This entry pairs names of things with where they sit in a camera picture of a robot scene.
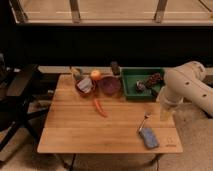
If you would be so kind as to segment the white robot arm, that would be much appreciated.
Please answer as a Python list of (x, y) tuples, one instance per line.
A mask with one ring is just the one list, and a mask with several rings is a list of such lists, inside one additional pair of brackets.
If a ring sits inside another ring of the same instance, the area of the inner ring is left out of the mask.
[(203, 82), (206, 69), (197, 61), (164, 69), (164, 86), (158, 94), (160, 119), (167, 121), (183, 99), (191, 101), (213, 117), (213, 88)]

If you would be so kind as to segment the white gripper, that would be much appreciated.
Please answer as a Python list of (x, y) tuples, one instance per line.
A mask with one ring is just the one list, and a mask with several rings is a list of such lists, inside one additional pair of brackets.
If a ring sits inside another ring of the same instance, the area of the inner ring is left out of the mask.
[(174, 113), (175, 108), (182, 103), (181, 100), (171, 101), (165, 97), (161, 97), (159, 102), (161, 105), (161, 109), (160, 109), (161, 121), (167, 121)]

